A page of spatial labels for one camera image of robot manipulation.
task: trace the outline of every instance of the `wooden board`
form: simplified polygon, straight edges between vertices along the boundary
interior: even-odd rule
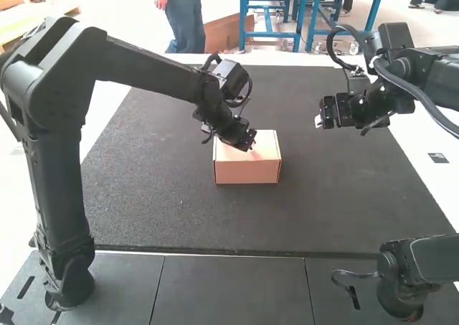
[[[21,4],[0,11],[0,47],[36,27],[49,15],[79,14],[78,0],[53,0],[52,3]]]
[[[18,4],[23,4],[24,0],[0,0],[0,11],[10,9]]]

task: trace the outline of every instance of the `small label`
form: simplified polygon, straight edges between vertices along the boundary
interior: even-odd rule
[[[450,162],[441,153],[429,153],[430,158],[436,164],[449,164]]]

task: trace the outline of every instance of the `black mat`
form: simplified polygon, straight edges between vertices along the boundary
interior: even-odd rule
[[[314,325],[304,260],[169,256],[151,325]]]
[[[16,325],[149,323],[163,256],[96,254],[90,267],[96,281],[94,293],[77,308],[63,313],[50,311],[44,303],[44,271],[38,261],[38,252],[34,251],[1,298],[14,312]]]
[[[375,262],[363,260],[327,260],[306,258],[309,288],[316,325],[400,325],[379,305],[376,296],[377,278],[371,280],[343,280],[354,286],[360,310],[354,308],[351,297],[332,284],[331,272],[336,269],[370,273],[376,270]],[[459,319],[459,293],[451,283],[443,286],[437,293],[429,295],[425,303],[424,316],[419,325],[456,325]]]
[[[82,164],[99,248],[229,254],[371,253],[453,229],[387,129],[317,130],[330,67],[247,67],[246,116],[276,129],[278,185],[215,186],[194,106],[132,89]]]

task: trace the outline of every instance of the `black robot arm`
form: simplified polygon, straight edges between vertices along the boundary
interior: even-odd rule
[[[350,32],[363,49],[369,74],[357,65],[340,60],[333,52],[333,37]],[[354,126],[365,135],[372,128],[387,127],[395,113],[413,113],[418,100],[446,131],[459,138],[459,127],[437,108],[459,111],[459,47],[415,48],[405,23],[383,24],[364,37],[349,25],[338,25],[327,37],[333,61],[343,67],[347,91],[320,102],[316,126]],[[377,273],[357,274],[336,270],[332,281],[352,295],[337,280],[339,275],[378,277],[377,297],[384,310],[402,321],[422,317],[429,293],[441,285],[459,281],[459,234],[410,238],[386,242],[380,247]]]
[[[213,72],[208,71],[217,61]],[[244,106],[251,79],[237,63],[212,55],[200,69],[168,60],[69,18],[48,18],[1,56],[2,117],[21,141],[29,166],[45,271],[45,301],[65,311],[94,289],[88,267],[94,239],[85,216],[81,128],[96,80],[113,81],[195,104],[205,131],[247,151],[256,131],[230,108]],[[246,94],[242,89],[248,85]]]
[[[316,125],[325,129],[354,126],[362,135],[372,128],[390,124],[395,113],[413,113],[418,100],[446,131],[459,137],[459,126],[437,108],[459,110],[459,47],[415,48],[405,23],[383,24],[367,37],[353,27],[341,25],[331,30],[327,47],[340,31],[350,31],[364,51],[369,74],[378,79],[370,83],[364,70],[341,61],[348,90],[324,97]]]
[[[386,242],[377,260],[377,296],[395,318],[414,322],[429,293],[459,281],[459,234]]]

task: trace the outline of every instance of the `cardboard box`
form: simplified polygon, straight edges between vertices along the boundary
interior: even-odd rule
[[[259,130],[251,151],[239,151],[214,138],[215,184],[275,184],[281,165],[278,136]]]
[[[0,11],[23,4],[24,0],[0,0]]]
[[[229,15],[221,19],[204,24],[206,32],[205,52],[224,52],[225,50],[239,47],[239,13]],[[253,32],[255,29],[255,16],[253,14],[245,17],[245,31]]]

